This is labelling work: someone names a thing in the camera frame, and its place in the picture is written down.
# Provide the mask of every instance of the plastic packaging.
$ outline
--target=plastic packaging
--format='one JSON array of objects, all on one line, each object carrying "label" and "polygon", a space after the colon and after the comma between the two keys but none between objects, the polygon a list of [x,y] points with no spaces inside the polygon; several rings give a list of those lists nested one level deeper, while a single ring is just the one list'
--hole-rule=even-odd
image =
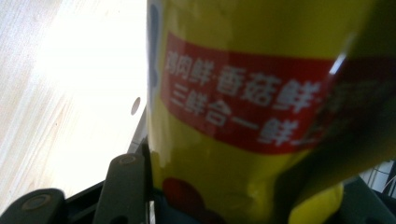
[{"label": "plastic packaging", "polygon": [[149,0],[154,187],[201,223],[326,220],[340,181],[394,153],[340,174],[325,164],[394,93],[388,4]]}]

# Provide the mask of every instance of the light wood grain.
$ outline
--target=light wood grain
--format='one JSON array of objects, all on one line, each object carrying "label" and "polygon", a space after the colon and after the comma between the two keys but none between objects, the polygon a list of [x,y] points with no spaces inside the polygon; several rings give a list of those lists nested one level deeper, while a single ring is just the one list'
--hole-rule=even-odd
[{"label": "light wood grain", "polygon": [[0,213],[34,189],[71,196],[127,151],[145,32],[146,1],[0,1]]}]

